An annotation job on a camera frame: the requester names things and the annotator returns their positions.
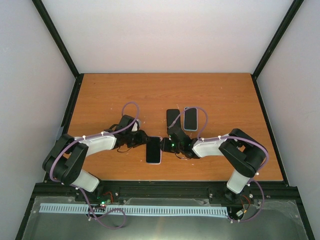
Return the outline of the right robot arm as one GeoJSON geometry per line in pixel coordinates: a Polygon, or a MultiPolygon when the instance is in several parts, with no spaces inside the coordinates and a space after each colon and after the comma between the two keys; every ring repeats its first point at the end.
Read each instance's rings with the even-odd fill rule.
{"type": "Polygon", "coordinates": [[[187,159],[223,156],[234,168],[226,183],[226,189],[235,195],[258,175],[269,161],[267,149],[239,128],[230,133],[210,138],[190,138],[180,127],[167,129],[168,137],[160,141],[160,150],[182,154],[187,159]]]}

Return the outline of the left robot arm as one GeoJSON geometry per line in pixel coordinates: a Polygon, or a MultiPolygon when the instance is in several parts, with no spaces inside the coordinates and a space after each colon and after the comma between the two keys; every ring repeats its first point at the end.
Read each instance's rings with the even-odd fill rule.
{"type": "Polygon", "coordinates": [[[118,124],[100,133],[73,137],[63,134],[55,143],[42,164],[42,169],[52,181],[66,186],[81,188],[92,201],[103,198],[104,188],[100,179],[83,170],[86,157],[93,154],[116,150],[123,145],[129,149],[145,145],[151,137],[140,129],[140,121],[123,115],[118,124]]]}

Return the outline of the black phone case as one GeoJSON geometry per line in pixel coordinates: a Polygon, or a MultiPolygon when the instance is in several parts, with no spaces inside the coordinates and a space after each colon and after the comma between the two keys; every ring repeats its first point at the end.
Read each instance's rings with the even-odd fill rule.
{"type": "Polygon", "coordinates": [[[166,110],[166,126],[167,126],[167,134],[169,135],[169,127],[173,124],[171,129],[177,127],[181,128],[181,117],[179,109],[167,109],[166,110]]]}

